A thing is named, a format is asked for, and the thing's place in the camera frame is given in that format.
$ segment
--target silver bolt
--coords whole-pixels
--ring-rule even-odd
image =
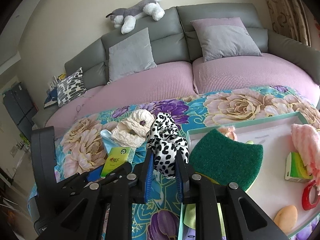
[[[130,173],[127,175],[128,180],[135,180],[137,178],[137,175],[134,173]]]
[[[192,175],[192,179],[194,179],[194,180],[200,180],[200,179],[201,179],[201,175],[200,175],[200,174],[193,174],[193,175]]]
[[[100,185],[95,182],[95,183],[90,184],[89,188],[92,189],[92,190],[95,190],[95,189],[98,189],[99,186],[100,186]]]
[[[229,183],[229,188],[231,188],[231,189],[237,189],[237,188],[239,188],[239,185],[238,185],[237,183],[235,183],[235,182],[230,182],[230,183]]]

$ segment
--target spotted fabric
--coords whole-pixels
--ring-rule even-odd
[[[59,107],[62,107],[87,91],[84,87],[82,75],[82,68],[79,68],[71,76],[68,76],[65,80],[58,83],[57,92]]]
[[[154,153],[154,169],[169,179],[175,178],[175,157],[180,150],[183,161],[189,162],[188,142],[178,136],[179,129],[170,114],[159,113],[147,133],[147,149]]]

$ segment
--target floor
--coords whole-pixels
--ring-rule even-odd
[[[15,227],[17,233],[25,240],[35,240],[38,237],[27,208],[28,196],[34,183],[31,155],[28,152],[23,156],[21,164],[13,177],[12,187],[6,187],[5,190],[7,198],[19,205],[17,209],[20,212],[14,212]]]

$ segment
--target sofa seat cushion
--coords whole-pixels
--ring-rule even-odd
[[[78,118],[108,109],[196,95],[192,65],[185,61],[159,64],[106,85],[81,107]]]
[[[224,57],[193,64],[194,86],[199,94],[258,86],[287,86],[317,105],[320,88],[312,78],[295,64],[272,54],[263,57]]]
[[[81,107],[98,93],[104,86],[99,86],[87,90],[83,95],[75,98],[66,105],[59,108],[47,121],[46,127],[54,127],[54,136],[59,138],[62,136],[77,120],[78,112],[81,110]]]

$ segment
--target leopard print scrunchie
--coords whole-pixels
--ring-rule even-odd
[[[184,162],[189,162],[188,142],[178,132],[171,115],[159,113],[147,133],[147,149],[154,153],[154,169],[169,179],[175,178],[177,150],[181,151]]]

